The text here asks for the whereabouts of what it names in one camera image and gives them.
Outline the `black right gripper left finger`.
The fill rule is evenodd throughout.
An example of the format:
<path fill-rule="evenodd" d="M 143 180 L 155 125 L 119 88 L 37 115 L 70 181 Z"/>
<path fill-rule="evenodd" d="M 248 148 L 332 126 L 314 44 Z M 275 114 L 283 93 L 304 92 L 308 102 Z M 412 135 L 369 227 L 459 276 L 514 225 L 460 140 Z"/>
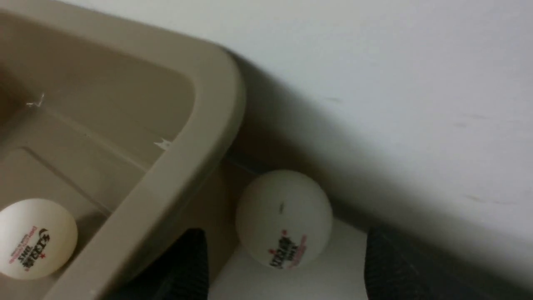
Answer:
<path fill-rule="evenodd" d="M 107 300 L 207 300 L 208 247 L 204 230 L 186 230 L 164 254 Z"/>

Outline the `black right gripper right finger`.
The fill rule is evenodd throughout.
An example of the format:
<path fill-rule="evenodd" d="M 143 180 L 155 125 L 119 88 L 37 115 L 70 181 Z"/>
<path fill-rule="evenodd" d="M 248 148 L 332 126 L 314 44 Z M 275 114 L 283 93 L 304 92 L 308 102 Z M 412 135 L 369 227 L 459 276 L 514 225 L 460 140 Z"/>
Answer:
<path fill-rule="evenodd" d="M 367 230 L 370 300 L 531 300 L 532 292 L 386 227 Z"/>

